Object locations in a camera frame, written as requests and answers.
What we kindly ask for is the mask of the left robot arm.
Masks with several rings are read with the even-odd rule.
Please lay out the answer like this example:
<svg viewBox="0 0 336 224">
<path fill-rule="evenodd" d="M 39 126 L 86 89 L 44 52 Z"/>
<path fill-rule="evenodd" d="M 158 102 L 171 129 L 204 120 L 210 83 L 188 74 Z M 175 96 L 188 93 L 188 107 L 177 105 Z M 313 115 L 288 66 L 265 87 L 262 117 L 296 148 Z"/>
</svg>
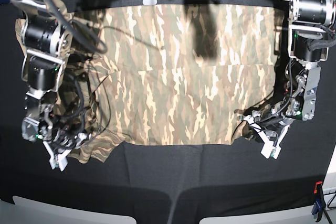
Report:
<svg viewBox="0 0 336 224">
<path fill-rule="evenodd" d="M 281 142 L 295 120 L 314 118 L 319 62 L 326 61 L 335 46 L 335 0 L 289 0 L 286 91 L 269 110 L 243 117 L 263 142 L 261 154 L 277 159 Z"/>
</svg>

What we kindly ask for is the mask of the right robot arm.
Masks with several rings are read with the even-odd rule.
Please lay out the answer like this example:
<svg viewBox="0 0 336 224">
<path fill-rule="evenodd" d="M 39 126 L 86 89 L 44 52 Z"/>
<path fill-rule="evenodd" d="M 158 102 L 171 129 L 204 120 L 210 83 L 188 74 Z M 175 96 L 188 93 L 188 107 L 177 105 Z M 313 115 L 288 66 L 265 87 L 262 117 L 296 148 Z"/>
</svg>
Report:
<svg viewBox="0 0 336 224">
<path fill-rule="evenodd" d="M 21 79 L 28 85 L 25 96 L 26 116 L 22 121 L 22 137 L 40 141 L 50 155 L 52 169 L 64 170 L 67 156 L 89 138 L 85 130 L 85 99 L 77 78 L 66 73 L 73 35 L 59 22 L 46 1 L 10 0 L 25 15 L 20 39 L 25 48 Z M 69 114 L 58 115 L 54 107 L 63 79 L 70 80 L 79 98 L 78 106 Z"/>
</svg>

